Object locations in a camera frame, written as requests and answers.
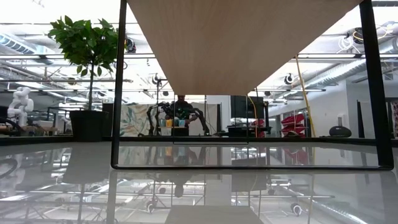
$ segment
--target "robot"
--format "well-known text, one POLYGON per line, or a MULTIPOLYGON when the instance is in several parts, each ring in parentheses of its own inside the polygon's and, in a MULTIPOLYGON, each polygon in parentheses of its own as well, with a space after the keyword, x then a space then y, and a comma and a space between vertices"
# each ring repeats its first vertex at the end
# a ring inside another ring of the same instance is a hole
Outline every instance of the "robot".
POLYGON ((11 120, 15 121, 18 118, 19 126, 26 126, 27 112, 33 111, 33 100, 29 99, 30 88, 29 87, 19 87, 17 91, 13 93, 14 99, 12 103, 8 106, 7 116, 11 120))
MULTIPOLYGON (((208 126, 206 125, 206 120, 205 120, 205 117, 203 116, 203 112, 201 110, 199 110, 198 108, 193 108, 192 110, 178 109, 174 113, 174 108, 172 108, 170 106, 170 103, 161 102, 161 103, 156 104, 154 106, 150 106, 148 111, 147 111, 147 116, 148 116, 149 126, 150 126, 149 133, 148 133, 149 136, 153 136, 154 135, 154 129, 155 129, 154 124, 152 122, 152 116, 151 116, 150 112, 154 108, 158 108, 158 107, 160 107, 163 110, 163 112, 166 115, 168 115, 169 117, 171 117, 171 118, 174 118, 174 116, 176 116, 178 118, 182 118, 187 113, 195 114, 200 120, 200 123, 201 123, 201 125, 203 127, 203 132, 205 133, 205 136, 209 136, 210 135, 210 130, 209 130, 208 126)), ((156 119, 156 134, 155 135, 158 135, 158 136, 160 135, 159 129, 158 129, 158 127, 159 127, 159 113, 160 112, 161 112, 160 110, 157 110, 157 113, 155 115, 155 119, 156 119)))

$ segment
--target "glossy white floor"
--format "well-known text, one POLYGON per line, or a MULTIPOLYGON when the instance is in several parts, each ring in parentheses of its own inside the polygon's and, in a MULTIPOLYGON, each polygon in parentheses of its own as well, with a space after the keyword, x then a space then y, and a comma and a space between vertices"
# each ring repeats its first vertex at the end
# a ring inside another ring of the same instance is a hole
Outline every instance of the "glossy white floor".
MULTIPOLYGON (((396 169, 118 171, 109 166, 110 149, 109 142, 0 147, 0 223, 398 223, 396 169)), ((135 142, 123 143, 119 163, 373 166, 375 152, 338 144, 135 142)))

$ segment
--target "potted plant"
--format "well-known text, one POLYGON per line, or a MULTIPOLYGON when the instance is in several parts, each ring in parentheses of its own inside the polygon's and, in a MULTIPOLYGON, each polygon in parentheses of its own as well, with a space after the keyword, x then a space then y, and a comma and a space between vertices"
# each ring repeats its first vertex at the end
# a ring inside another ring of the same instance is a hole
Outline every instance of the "potted plant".
POLYGON ((93 27, 91 21, 73 22, 68 16, 51 22, 53 27, 48 36, 60 44, 63 57, 70 64, 77 65, 77 74, 90 74, 88 110, 71 111, 73 136, 76 141, 101 141, 107 112, 93 111, 93 79, 103 69, 113 72, 111 64, 116 60, 118 33, 106 20, 99 20, 102 27, 93 27))

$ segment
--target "black planter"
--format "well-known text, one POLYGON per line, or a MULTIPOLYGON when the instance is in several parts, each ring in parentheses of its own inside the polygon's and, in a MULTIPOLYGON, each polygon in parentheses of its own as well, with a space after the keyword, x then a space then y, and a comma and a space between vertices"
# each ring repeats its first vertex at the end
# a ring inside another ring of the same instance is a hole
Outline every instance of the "black planter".
POLYGON ((103 126, 107 118, 108 112, 104 111, 71 111, 70 119, 75 141, 102 141, 103 126))

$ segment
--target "black metal frame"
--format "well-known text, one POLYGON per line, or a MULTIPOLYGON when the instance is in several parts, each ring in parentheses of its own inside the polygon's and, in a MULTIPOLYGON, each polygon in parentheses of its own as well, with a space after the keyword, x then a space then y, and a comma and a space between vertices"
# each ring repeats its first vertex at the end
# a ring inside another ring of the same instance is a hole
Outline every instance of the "black metal frame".
MULTIPOLYGON (((121 102, 123 90, 123 62, 124 62, 124 36, 126 33, 126 9, 127 1, 121 0, 119 14, 119 40, 118 40, 118 62, 116 66, 115 98, 113 113, 113 136, 111 167, 114 169, 301 169, 301 170, 391 170, 394 168, 392 155, 392 145, 389 135, 387 109, 385 106, 384 85, 382 80, 381 63, 379 55, 379 44, 377 40, 376 25, 374 21, 373 5, 371 0, 364 0, 360 5, 361 22, 364 37, 364 48, 366 56, 366 66, 368 70, 369 91, 371 97, 371 108, 373 114, 374 132, 376 137, 376 148, 378 166, 357 167, 357 166, 121 166, 118 164, 119 143, 120 143, 120 118, 121 102)), ((200 138, 200 142, 225 142, 219 138, 200 138)), ((243 138, 241 143, 247 142, 248 138, 243 138)), ((251 142, 267 142, 260 139, 250 139, 251 142)), ((180 142, 187 142, 188 138, 181 139, 180 142)), ((340 143, 350 142, 349 139, 322 139, 322 142, 340 143)), ((298 142, 318 142, 315 139, 300 140, 298 142)))

